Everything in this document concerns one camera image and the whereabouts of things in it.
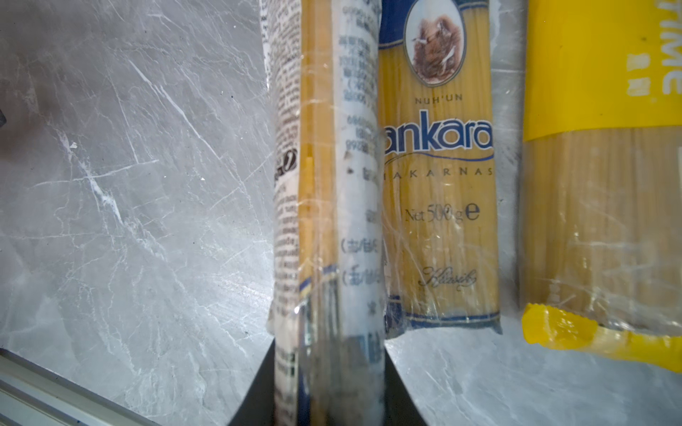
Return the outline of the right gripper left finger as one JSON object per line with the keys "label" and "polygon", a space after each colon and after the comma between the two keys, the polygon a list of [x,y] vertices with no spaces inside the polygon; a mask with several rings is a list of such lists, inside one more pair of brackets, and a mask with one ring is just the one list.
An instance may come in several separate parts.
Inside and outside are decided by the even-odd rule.
{"label": "right gripper left finger", "polygon": [[275,424],[275,341],[272,341],[242,404],[228,426]]}

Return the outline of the clear white-label spaghetti bag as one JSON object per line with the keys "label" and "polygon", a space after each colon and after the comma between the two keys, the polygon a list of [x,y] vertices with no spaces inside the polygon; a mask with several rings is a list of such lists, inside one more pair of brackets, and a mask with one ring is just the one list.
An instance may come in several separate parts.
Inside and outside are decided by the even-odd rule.
{"label": "clear white-label spaghetti bag", "polygon": [[385,422],[378,1],[264,1],[275,423]]}

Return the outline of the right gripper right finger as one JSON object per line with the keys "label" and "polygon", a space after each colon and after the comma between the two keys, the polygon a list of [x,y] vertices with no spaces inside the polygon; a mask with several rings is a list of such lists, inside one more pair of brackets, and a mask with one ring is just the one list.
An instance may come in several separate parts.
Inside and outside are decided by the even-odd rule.
{"label": "right gripper right finger", "polygon": [[401,380],[388,351],[385,351],[384,426],[426,426],[413,399]]}

